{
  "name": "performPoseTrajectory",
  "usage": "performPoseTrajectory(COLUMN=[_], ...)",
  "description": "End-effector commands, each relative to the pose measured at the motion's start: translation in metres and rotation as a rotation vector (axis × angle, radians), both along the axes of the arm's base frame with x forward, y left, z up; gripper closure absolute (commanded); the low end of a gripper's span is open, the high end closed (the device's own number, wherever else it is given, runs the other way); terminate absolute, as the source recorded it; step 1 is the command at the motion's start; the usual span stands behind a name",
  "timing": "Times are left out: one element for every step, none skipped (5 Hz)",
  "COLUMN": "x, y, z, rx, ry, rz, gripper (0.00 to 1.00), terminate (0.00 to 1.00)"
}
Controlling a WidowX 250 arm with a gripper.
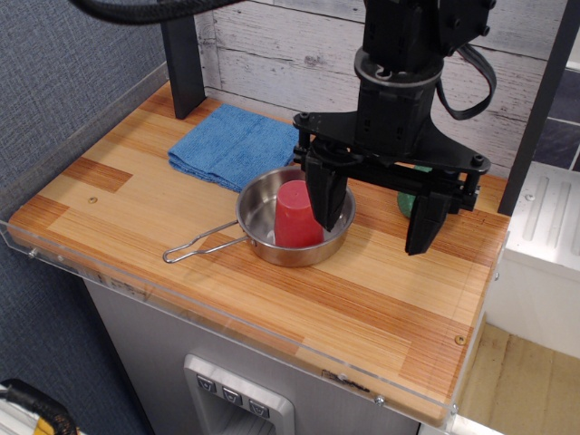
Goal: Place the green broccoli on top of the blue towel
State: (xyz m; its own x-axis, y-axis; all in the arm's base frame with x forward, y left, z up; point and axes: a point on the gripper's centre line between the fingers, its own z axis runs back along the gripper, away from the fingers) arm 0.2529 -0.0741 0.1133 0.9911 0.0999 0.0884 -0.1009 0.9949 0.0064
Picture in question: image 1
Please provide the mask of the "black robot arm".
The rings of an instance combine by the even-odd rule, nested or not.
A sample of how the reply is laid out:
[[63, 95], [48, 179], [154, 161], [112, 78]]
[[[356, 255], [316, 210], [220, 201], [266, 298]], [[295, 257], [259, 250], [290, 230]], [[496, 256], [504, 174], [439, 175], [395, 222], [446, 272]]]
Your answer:
[[362, 47], [354, 57], [360, 81], [352, 112], [302, 112], [295, 161], [305, 174], [315, 220], [332, 229], [347, 182], [413, 197], [405, 250], [426, 252], [446, 218], [472, 210], [490, 161], [442, 133], [431, 118], [445, 98], [441, 74], [458, 54], [495, 88], [497, 78], [472, 41], [488, 33], [491, 1], [369, 1]]

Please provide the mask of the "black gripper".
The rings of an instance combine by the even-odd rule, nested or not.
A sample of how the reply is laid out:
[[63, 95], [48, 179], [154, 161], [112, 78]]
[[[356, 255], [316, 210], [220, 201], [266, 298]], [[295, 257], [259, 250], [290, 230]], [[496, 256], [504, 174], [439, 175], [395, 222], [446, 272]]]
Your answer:
[[439, 79], [363, 79], [356, 111], [295, 115], [295, 160], [305, 173], [314, 218], [325, 230], [341, 215], [348, 179], [415, 197], [405, 245], [409, 256], [428, 251], [448, 214], [474, 209], [490, 161], [435, 126], [430, 112], [439, 88]]

